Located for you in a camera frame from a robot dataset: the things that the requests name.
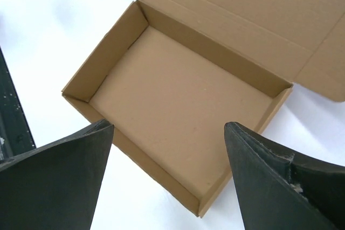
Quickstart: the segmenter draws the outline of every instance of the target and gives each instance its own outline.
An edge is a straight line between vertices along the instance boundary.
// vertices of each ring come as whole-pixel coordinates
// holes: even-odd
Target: black metal rail
[[[0,162],[36,145],[0,48]]]

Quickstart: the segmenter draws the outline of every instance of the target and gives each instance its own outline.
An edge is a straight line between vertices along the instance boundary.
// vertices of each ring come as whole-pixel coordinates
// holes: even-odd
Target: open cardboard box
[[[310,0],[249,1],[138,0],[63,90],[89,121],[114,123],[114,144],[195,215],[231,178],[226,122],[261,133],[293,81],[345,100],[345,0],[318,0],[332,11],[320,8],[315,29]],[[250,11],[269,28],[239,19]]]

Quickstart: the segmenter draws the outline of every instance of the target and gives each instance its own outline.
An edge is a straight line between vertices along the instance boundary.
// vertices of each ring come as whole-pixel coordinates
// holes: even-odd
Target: cardboard box
[[[231,178],[223,127],[261,133],[291,82],[345,100],[345,0],[138,0],[63,90],[203,216]]]

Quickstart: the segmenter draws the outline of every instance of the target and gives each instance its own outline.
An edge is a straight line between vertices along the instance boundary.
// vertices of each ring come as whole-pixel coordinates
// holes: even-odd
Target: brown cardboard
[[[141,1],[289,82],[345,101],[345,0]]]
[[[114,144],[203,216],[231,178],[223,127],[262,132],[291,84],[140,1],[63,90],[85,118],[116,126]]]

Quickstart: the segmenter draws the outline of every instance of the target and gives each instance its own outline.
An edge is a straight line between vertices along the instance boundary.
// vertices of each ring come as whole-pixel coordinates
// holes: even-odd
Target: white surface
[[[132,0],[0,0],[0,46],[37,146],[88,122],[61,89]],[[300,86],[264,135],[299,152],[345,165],[345,103]],[[92,229],[244,229],[233,181],[196,218],[112,147]]]

